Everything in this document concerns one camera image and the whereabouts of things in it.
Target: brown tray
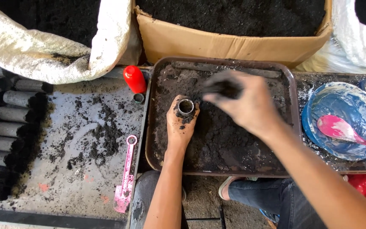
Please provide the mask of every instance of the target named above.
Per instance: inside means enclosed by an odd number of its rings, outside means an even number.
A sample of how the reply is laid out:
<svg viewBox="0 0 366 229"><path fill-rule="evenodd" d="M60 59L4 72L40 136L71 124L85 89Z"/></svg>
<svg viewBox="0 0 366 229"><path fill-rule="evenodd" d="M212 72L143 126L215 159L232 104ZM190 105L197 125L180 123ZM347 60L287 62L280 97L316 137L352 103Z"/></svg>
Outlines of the brown tray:
<svg viewBox="0 0 366 229"><path fill-rule="evenodd" d="M282 64L211 58L166 57L152 69L148 129L145 155L150 166L161 170L167 147L166 112L178 95L201 101L202 83L214 72L174 68L171 63L185 61L226 66L258 72L255 69L281 72L266 78L272 98L283 119L301 136L297 89L291 71ZM273 152L257 137L237 126L232 119L211 103L201 101L195 132L186 150L183 173L214 176L288 177Z"/></svg>

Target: foot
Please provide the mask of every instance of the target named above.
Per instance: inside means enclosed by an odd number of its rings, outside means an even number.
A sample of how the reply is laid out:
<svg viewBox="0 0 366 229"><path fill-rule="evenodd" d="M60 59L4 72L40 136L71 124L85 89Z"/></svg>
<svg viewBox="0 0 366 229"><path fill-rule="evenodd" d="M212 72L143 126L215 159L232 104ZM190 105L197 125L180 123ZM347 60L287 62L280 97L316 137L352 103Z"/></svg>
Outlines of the foot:
<svg viewBox="0 0 366 229"><path fill-rule="evenodd" d="M228 186L236 180L245 180L245 177L239 177L239 176L230 176L229 178L227 178L224 183L222 183L222 185L220 186L220 188L218 189L218 194L220 195L221 199L223 200L231 200L229 195L228 195Z"/></svg>

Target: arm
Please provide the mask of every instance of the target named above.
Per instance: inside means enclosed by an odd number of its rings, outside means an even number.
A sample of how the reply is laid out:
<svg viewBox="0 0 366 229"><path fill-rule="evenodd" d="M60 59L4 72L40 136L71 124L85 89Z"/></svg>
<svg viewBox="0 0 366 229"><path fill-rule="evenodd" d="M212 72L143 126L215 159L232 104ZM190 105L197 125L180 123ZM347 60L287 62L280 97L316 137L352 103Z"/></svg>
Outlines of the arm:
<svg viewBox="0 0 366 229"><path fill-rule="evenodd" d="M328 167L278 115L262 77L227 71L206 83L229 81L242 88L238 99L207 93L214 103L247 131L259 137L283 166L329 229L366 228L366 198Z"/></svg>
<svg viewBox="0 0 366 229"><path fill-rule="evenodd" d="M178 95L167 113L168 148L144 229L180 229L183 160L200 112L199 104L196 104L192 121L182 124L182 119L176 116L178 111L174 110L174 107L184 98L185 96Z"/></svg>

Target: pink spoon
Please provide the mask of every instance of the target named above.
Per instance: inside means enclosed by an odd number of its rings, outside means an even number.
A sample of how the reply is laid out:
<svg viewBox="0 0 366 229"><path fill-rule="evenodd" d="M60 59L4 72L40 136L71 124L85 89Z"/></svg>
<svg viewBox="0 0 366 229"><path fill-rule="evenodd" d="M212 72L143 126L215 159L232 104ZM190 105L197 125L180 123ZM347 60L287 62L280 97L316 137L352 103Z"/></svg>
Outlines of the pink spoon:
<svg viewBox="0 0 366 229"><path fill-rule="evenodd" d="M366 141L355 132L350 124L340 117L323 115L317 120L317 127L329 137L366 145Z"/></svg>

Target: pink plastic tool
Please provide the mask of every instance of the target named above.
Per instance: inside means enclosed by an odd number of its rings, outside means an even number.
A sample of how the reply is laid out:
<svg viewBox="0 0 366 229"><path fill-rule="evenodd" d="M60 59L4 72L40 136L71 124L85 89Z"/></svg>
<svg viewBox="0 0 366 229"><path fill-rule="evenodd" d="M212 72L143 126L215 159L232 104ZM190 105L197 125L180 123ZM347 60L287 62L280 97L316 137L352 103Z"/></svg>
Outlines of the pink plastic tool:
<svg viewBox="0 0 366 229"><path fill-rule="evenodd" d="M329 137L366 145L366 141L355 132L348 122L335 115L323 115L317 120L317 127Z"/></svg>
<svg viewBox="0 0 366 229"><path fill-rule="evenodd" d="M134 138L134 143L129 143L130 138ZM128 151L126 152L124 176L122 177L122 185L117 185L114 196L114 210L120 213L125 213L131 199L133 175L130 175L131 162L133 157L133 147L138 142L135 135L129 135L126 138Z"/></svg>

